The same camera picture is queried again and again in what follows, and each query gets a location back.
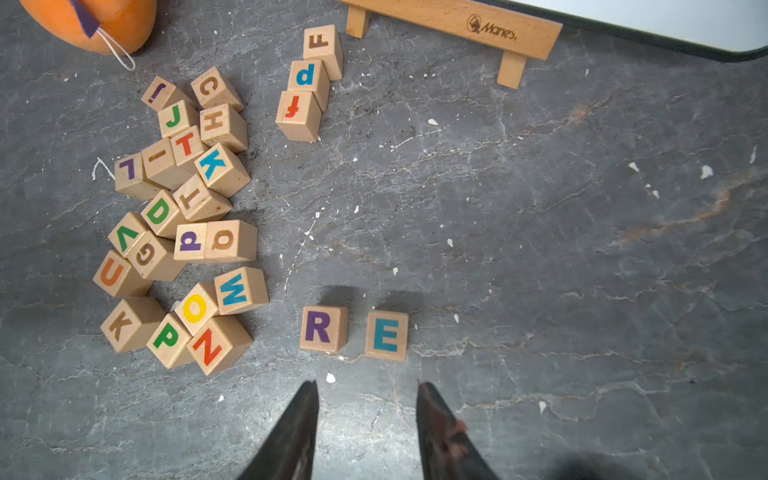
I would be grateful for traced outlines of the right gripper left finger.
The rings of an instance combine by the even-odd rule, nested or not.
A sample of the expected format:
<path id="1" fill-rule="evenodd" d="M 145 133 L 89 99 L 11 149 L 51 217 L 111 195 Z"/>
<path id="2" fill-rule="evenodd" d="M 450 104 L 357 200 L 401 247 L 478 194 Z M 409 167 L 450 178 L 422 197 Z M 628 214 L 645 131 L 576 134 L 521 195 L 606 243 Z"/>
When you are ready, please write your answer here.
<path id="1" fill-rule="evenodd" d="M 239 479 L 310 479 L 318 413 L 317 383 L 305 381 Z"/>

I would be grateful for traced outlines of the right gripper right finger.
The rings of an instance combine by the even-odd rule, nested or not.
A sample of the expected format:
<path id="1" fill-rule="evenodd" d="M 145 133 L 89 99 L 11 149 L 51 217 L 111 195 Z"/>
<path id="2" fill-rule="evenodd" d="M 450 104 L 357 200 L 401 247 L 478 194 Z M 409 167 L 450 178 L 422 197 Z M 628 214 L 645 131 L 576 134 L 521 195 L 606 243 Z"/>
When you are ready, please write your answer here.
<path id="1" fill-rule="evenodd" d="M 420 382 L 416 422 L 425 479 L 498 479 L 431 382 Z"/>

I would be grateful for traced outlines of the wooden block teal E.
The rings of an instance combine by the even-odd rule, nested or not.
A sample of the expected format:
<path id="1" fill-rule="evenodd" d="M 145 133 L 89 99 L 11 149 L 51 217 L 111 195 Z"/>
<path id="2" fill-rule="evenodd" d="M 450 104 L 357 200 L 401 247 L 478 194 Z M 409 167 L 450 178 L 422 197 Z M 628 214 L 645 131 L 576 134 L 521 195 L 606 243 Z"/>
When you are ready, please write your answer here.
<path id="1" fill-rule="evenodd" d="M 372 310 L 367 319 L 365 355 L 405 362 L 408 325 L 407 313 Z"/>

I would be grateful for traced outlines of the wooden block purple R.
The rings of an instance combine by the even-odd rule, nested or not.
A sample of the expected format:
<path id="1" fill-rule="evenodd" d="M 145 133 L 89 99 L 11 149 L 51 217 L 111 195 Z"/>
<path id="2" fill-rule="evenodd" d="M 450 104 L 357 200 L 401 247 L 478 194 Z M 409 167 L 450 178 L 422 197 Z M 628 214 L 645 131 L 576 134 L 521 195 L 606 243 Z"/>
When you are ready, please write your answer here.
<path id="1" fill-rule="evenodd" d="M 348 324 L 346 306 L 305 306 L 299 346 L 302 350 L 338 352 L 347 343 Z"/>

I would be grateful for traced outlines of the wooden block green D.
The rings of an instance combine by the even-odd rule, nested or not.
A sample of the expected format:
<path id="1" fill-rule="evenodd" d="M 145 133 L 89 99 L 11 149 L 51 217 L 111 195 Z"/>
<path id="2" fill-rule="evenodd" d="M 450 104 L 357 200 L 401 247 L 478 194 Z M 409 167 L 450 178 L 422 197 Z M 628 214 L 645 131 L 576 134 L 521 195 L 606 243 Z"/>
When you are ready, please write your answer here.
<path id="1" fill-rule="evenodd" d="M 160 190 L 148 203 L 141 217 L 156 236 L 166 239 L 175 239 L 177 227 L 187 223 L 172 194 L 165 189 Z"/>

